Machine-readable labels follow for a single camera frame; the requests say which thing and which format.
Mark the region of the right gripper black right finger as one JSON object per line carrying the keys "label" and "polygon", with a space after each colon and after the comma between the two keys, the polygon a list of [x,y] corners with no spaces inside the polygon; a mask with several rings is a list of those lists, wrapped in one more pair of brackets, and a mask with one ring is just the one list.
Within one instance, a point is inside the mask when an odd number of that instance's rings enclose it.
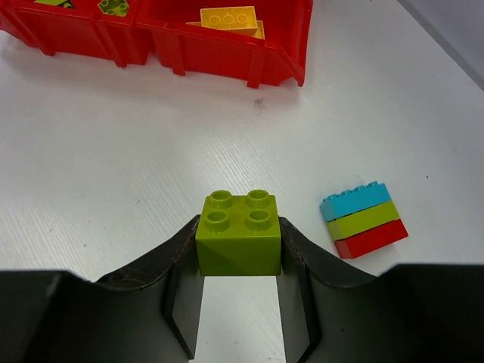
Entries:
{"label": "right gripper black right finger", "polygon": [[286,218],[278,302],[288,362],[481,362],[481,265],[364,272]]}

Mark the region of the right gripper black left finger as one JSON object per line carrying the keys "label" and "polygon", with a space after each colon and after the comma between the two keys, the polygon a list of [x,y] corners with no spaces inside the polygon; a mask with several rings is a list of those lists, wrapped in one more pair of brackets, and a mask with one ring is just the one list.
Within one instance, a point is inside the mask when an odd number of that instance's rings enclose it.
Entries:
{"label": "right gripper black left finger", "polygon": [[187,362],[204,279],[194,217],[97,281],[61,270],[1,273],[3,362]]}

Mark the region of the cyan green red brick stack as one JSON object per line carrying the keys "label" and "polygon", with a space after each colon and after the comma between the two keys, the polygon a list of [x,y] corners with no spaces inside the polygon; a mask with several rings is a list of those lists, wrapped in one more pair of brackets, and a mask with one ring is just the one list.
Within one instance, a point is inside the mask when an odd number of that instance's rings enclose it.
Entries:
{"label": "cyan green red brick stack", "polygon": [[342,259],[356,259],[408,236],[384,183],[325,197],[320,211]]}

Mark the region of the small lime square brick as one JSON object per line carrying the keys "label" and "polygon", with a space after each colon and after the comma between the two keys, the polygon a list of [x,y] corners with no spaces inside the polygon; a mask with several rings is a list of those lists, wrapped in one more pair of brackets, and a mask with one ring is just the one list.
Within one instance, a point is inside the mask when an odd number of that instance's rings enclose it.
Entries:
{"label": "small lime square brick", "polygon": [[281,229],[275,196],[218,190],[207,196],[195,236],[202,276],[278,276]]}

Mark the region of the lime green lego brick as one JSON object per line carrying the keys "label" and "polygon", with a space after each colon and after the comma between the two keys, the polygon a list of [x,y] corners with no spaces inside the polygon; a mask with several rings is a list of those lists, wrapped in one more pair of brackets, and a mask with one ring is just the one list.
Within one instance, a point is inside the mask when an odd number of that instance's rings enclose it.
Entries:
{"label": "lime green lego brick", "polygon": [[98,7],[102,14],[117,17],[125,17],[129,11],[129,3],[126,0],[100,0]]}

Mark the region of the pale yellow lego brick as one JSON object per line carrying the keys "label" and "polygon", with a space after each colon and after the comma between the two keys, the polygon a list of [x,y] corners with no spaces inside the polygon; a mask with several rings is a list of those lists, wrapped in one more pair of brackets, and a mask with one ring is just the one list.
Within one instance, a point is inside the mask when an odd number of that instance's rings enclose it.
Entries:
{"label": "pale yellow lego brick", "polygon": [[256,28],[256,11],[253,6],[227,8],[201,8],[201,25],[222,31]]}

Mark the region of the green curved lego piece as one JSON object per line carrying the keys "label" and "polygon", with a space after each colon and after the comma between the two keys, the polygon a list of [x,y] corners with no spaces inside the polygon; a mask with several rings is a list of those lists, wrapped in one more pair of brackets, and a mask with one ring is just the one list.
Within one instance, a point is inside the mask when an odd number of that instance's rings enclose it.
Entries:
{"label": "green curved lego piece", "polygon": [[35,0],[37,4],[50,5],[61,8],[74,8],[71,0]]}

